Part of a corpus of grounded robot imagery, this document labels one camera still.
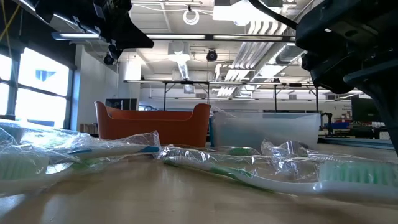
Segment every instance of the window frame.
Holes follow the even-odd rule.
[[[7,104],[6,114],[15,115],[17,94],[18,94],[19,88],[34,91],[34,92],[45,94],[45,95],[58,96],[58,97],[62,97],[64,99],[66,99],[66,101],[67,101],[65,119],[63,122],[63,128],[70,129],[70,125],[71,125],[70,118],[71,118],[71,110],[72,110],[72,90],[73,90],[73,79],[74,79],[74,75],[75,75],[75,71],[74,71],[75,68],[68,67],[69,68],[68,91],[67,91],[66,96],[62,96],[62,95],[59,95],[59,94],[56,94],[56,93],[53,93],[53,92],[47,91],[47,90],[41,90],[39,88],[35,88],[32,86],[19,84],[18,83],[18,75],[19,75],[19,66],[21,65],[21,54],[22,53],[23,53],[23,51],[16,52],[15,50],[11,50],[11,57],[10,57],[9,49],[5,48],[3,46],[0,46],[0,54],[4,55],[6,57],[9,57],[12,60],[10,80],[0,80],[0,83],[7,84],[9,86],[8,104]]]

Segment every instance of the translucent storage container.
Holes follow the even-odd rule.
[[[292,140],[316,149],[319,126],[319,114],[217,112],[211,119],[212,143],[260,150],[264,139],[276,146]]]

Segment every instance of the table surface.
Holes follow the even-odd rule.
[[[320,151],[398,162],[394,151]],[[0,198],[0,223],[398,223],[398,205],[273,194],[232,179],[133,157],[31,194]]]

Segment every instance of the white wall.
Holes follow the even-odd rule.
[[[76,47],[76,66],[71,129],[77,130],[80,124],[96,123],[95,101],[105,102],[107,98],[139,99],[137,86],[123,83],[126,65],[119,66],[119,74],[103,62],[88,54],[82,45]]]
[[[195,95],[183,95],[182,89],[171,89],[167,92],[167,97],[195,97]],[[203,90],[199,90],[196,88],[197,93],[204,93]],[[163,109],[163,99],[149,99],[152,97],[163,97],[164,90],[163,89],[150,89],[143,88],[141,89],[141,99],[140,104],[142,105],[150,105],[158,109]],[[278,98],[286,98],[284,95],[278,95]],[[184,108],[189,109],[195,107],[198,103],[207,103],[207,100],[166,100],[166,108]],[[210,104],[212,107],[217,107],[220,109],[239,109],[239,110],[253,110],[257,112],[262,112],[263,110],[274,110],[275,104],[274,100],[270,99],[270,101],[238,101],[238,100],[210,100]],[[278,110],[316,110],[317,106],[315,101],[278,101],[277,102]],[[341,118],[342,114],[347,113],[347,111],[351,111],[351,102],[337,102],[337,101],[320,101],[319,102],[319,110],[322,112],[332,113],[332,120],[335,118]]]

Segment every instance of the ceiling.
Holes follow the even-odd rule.
[[[202,7],[192,7],[192,9],[206,10],[211,14],[214,6],[214,0],[201,0]],[[297,5],[290,7],[285,11],[287,17],[296,16],[310,0],[296,0]],[[161,5],[133,5],[129,12],[133,23],[146,34],[149,33],[175,33],[175,34],[246,34],[249,25],[240,27],[232,21],[214,21],[211,15],[200,13],[200,19],[197,24],[191,26],[183,21],[183,13],[186,6],[168,6],[165,5],[165,12]],[[50,25],[61,32],[76,32],[77,27],[55,18]],[[239,52],[242,42],[207,42],[207,41],[189,41],[191,60],[187,62],[189,70],[208,70],[215,71],[218,63],[231,63]],[[87,51],[92,56],[102,60],[106,55],[108,45],[99,40],[82,42],[86,45]],[[156,75],[171,75],[173,70],[178,70],[176,62],[168,60],[169,41],[155,41],[153,49],[126,49],[120,57],[120,62],[127,62],[139,55],[145,62],[142,64],[142,75],[147,77]],[[209,49],[215,49],[218,54],[217,62],[207,62],[206,55]],[[283,71],[276,75],[282,82],[306,82],[310,80],[307,71],[301,69],[301,66],[294,63],[287,66]]]

